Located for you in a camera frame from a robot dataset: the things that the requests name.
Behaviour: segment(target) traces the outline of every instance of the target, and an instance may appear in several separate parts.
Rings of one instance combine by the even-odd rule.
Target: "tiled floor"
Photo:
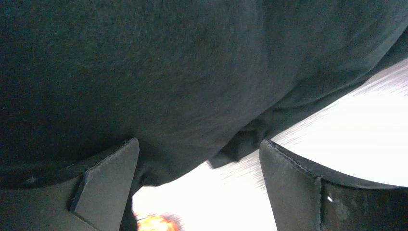
[[[273,140],[338,171],[408,186],[407,138],[405,60]],[[276,230],[258,152],[219,169],[204,163],[172,183],[142,188],[134,201],[137,212],[176,219],[180,231]]]

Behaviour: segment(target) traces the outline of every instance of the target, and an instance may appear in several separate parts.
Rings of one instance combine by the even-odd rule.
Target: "black trousers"
[[[132,137],[131,186],[237,161],[407,58],[406,1],[5,2],[0,174]]]

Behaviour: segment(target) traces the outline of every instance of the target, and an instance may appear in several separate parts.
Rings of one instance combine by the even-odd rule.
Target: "black fabric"
[[[1,173],[137,137],[131,194],[217,153],[239,160],[364,82],[408,26],[408,2],[397,0],[33,0],[1,9]]]
[[[310,103],[294,103],[305,93],[304,88],[297,88],[298,91],[292,91],[280,100],[273,107],[266,110],[256,119],[243,127],[235,136],[224,146],[215,156],[210,159],[213,167],[221,167],[231,162],[237,162],[259,148],[264,139],[271,139],[280,132],[288,129],[295,123],[311,116],[317,111],[323,109],[330,103],[346,95],[352,90],[361,86],[367,79],[408,58],[408,28],[402,33],[397,42],[390,48],[387,54],[376,64],[376,66],[361,78],[355,81],[346,82],[334,86],[332,92],[322,93],[321,98],[316,98]]]
[[[259,159],[278,231],[408,230],[408,188],[334,171],[272,141]]]

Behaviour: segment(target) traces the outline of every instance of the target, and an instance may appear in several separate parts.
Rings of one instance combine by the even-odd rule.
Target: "white floor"
[[[273,141],[343,173],[408,186],[408,60]],[[258,152],[219,169],[204,163],[172,183],[144,187],[133,207],[169,215],[180,231],[276,231]]]

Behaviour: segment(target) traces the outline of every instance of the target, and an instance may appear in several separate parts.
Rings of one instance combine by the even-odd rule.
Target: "orange object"
[[[138,219],[138,231],[179,231],[177,224],[162,216],[135,214]]]

